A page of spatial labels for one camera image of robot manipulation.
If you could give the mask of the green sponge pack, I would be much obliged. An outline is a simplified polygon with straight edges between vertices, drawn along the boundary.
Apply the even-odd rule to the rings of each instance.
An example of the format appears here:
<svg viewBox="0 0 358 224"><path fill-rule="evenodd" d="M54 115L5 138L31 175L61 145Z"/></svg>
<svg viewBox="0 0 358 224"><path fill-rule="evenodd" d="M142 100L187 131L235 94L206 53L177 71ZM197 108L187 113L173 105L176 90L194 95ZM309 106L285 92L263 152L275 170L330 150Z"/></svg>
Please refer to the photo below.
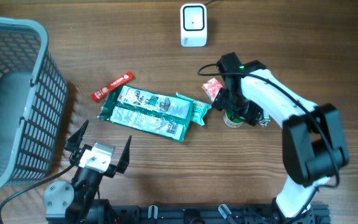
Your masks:
<svg viewBox="0 0 358 224"><path fill-rule="evenodd" d="M183 142L191 112L189 100L123 85L107 96L98 119Z"/></svg>

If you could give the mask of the red coffee stick sachet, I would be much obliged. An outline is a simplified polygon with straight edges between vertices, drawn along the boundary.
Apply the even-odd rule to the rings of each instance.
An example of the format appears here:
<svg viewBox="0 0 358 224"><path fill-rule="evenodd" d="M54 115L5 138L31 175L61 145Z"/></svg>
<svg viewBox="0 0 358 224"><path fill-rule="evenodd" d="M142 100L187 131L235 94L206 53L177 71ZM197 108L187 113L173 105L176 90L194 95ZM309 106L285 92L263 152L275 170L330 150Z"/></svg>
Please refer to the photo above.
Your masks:
<svg viewBox="0 0 358 224"><path fill-rule="evenodd" d="M91 98L95 102L99 102L102 98L104 98L107 94L117 89L119 86L124 85L134 79L134 75L132 72L126 72L122 76L116 78L111 81L109 84L99 89L98 91L92 93Z"/></svg>

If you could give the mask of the red snack packet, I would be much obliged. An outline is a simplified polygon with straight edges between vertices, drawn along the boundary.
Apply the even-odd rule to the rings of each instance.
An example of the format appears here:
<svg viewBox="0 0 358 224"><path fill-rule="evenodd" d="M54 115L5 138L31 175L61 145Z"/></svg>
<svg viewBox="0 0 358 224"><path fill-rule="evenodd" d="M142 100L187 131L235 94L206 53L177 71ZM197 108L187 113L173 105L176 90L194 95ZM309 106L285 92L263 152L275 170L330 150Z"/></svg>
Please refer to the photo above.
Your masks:
<svg viewBox="0 0 358 224"><path fill-rule="evenodd" d="M214 101L223 85L216 79L212 78L202 85L202 89L206 92L211 101Z"/></svg>

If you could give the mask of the green lid jar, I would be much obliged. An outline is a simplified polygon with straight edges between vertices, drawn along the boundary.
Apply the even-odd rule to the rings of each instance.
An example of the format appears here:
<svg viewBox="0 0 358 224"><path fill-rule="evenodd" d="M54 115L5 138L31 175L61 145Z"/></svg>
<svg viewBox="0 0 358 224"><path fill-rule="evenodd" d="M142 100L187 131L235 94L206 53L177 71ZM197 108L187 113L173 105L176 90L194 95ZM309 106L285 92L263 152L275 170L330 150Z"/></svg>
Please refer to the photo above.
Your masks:
<svg viewBox="0 0 358 224"><path fill-rule="evenodd" d="M232 112L226 110L224 114L224 123L230 128L239 128L244 124L244 121L239 118L234 118Z"/></svg>

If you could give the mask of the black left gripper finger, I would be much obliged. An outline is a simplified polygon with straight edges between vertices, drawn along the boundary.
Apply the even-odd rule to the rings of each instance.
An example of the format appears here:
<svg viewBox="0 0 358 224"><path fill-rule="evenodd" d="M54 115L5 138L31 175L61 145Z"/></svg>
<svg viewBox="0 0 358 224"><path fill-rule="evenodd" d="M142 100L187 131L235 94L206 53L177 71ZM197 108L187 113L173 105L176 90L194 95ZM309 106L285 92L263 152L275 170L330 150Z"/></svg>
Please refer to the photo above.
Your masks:
<svg viewBox="0 0 358 224"><path fill-rule="evenodd" d="M121 157L118 161L118 164L116 166L116 171L118 173L125 173L127 167L129 166L130 164L130 144L131 144L131 138L132 136L129 136L126 144L125 144L125 147L123 149L123 152L121 154Z"/></svg>
<svg viewBox="0 0 358 224"><path fill-rule="evenodd" d="M78 129L73 135L71 135L65 142L64 149L69 152L78 152L80 150L80 144L83 139L83 135L87 129L89 120L86 120L80 129Z"/></svg>

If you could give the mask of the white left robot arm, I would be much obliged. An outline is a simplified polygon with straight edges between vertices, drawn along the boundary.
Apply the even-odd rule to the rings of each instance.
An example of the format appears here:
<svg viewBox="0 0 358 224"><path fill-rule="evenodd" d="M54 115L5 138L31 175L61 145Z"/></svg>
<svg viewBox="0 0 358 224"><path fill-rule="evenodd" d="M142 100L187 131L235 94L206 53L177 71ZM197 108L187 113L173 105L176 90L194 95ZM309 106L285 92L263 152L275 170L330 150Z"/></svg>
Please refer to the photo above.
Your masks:
<svg viewBox="0 0 358 224"><path fill-rule="evenodd" d="M50 184L43 198L46 220L49 223L119 223L120 218L110 201L100 199L100 184L104 177L114 178L125 173L130 163L128 138L116 165L111 163L115 147L101 141L93 146L81 142L88 121L65 142L64 149L71 152L70 164L77 168L70 182Z"/></svg>

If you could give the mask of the teal wet wipes pack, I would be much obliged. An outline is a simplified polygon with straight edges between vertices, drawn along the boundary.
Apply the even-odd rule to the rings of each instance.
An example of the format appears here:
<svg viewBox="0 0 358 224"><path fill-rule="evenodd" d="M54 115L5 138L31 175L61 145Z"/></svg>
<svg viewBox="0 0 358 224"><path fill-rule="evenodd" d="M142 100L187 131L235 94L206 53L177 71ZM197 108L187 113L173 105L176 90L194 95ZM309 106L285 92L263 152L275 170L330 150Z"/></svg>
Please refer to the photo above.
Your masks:
<svg viewBox="0 0 358 224"><path fill-rule="evenodd" d="M184 100L189 100L192 103L191 121L201 126L204 126L204 116L207 114L208 110L210 110L212 106L208 103L194 100L180 93L176 93L176 96Z"/></svg>

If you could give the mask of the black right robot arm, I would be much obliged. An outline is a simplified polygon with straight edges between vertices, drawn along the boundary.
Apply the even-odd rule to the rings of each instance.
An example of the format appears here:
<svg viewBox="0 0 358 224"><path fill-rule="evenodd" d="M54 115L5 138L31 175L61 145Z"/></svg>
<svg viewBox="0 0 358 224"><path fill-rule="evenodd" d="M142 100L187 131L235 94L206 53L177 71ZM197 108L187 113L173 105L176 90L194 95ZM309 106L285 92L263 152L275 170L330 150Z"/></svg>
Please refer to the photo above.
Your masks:
<svg viewBox="0 0 358 224"><path fill-rule="evenodd" d="M337 187L339 170L349 163L346 137L337 108L305 100L280 83L258 60L242 63L232 52L215 64L224 81L212 102L229 123L264 124L282 129L282 158L288 174L274 199L273 222L294 223L311 209L321 188ZM328 182L331 177L335 183Z"/></svg>

